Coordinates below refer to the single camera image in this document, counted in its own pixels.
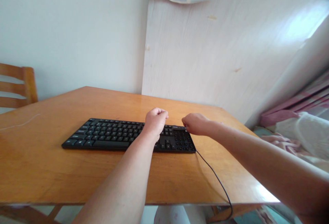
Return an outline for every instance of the chair backrest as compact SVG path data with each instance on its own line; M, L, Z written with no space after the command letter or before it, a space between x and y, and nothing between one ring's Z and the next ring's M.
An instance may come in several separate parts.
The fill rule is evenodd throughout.
M24 81L24 84L14 84L0 81L0 91L16 93L26 97L26 99L0 97L0 107L20 108L38 101L33 68L18 67L0 63L0 75L14 77Z

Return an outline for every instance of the keyboard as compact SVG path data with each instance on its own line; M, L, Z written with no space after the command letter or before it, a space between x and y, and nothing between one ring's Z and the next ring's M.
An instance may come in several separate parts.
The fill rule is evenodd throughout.
M63 144L64 149L126 150L142 132L145 123L89 119ZM191 135L184 126L165 125L155 152L195 153Z

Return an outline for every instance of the hand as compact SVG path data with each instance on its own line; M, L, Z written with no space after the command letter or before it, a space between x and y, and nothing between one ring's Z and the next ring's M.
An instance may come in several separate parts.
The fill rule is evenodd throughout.
M160 108L153 108L146 114L145 125L143 128L144 134L154 136L154 142L160 138L160 133L165 126L166 119L168 119L168 112Z
M202 114L190 113L182 119L182 122L189 133L205 136L207 134L207 123L210 120Z

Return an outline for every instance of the wooden table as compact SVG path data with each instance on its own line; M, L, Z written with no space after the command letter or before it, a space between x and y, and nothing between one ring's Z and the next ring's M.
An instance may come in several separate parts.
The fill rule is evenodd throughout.
M169 125L181 125L182 117L199 112L254 135L218 107L83 87L1 115L0 204L84 204L123 152L64 150L61 144L89 118L144 122L154 107L169 112ZM233 204L278 202L220 144L207 137L192 139ZM146 204L184 203L228 204L213 172L197 154L154 153Z

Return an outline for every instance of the black cable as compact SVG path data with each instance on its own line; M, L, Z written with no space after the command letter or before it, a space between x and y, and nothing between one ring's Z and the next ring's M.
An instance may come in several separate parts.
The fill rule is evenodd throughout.
M232 215L233 215L233 207L232 207L232 204L231 204L231 200L230 200L230 198L229 198L229 195L227 195L227 192L226 192L226 190L225 190L223 184L222 184L221 181L219 180L219 178L218 178L217 174L215 173L215 171L213 170L213 168L212 168L212 167L208 164L208 162L202 157L202 155L199 153L199 151L196 151L196 152L198 152L199 156L201 156L201 158L205 161L205 163L207 163L207 165L210 167L210 169L214 172L216 178L217 178L218 181L220 182L220 185L222 186L222 188L223 188L223 190L224 190L224 192L225 192L225 194L226 194L226 196L227 196L227 199L229 200L229 204L230 204L230 207L231 207L231 213L230 213L229 217L227 217L225 220L222 220L222 221L220 221L220 222L227 221L227 220L229 220L229 219L232 217Z

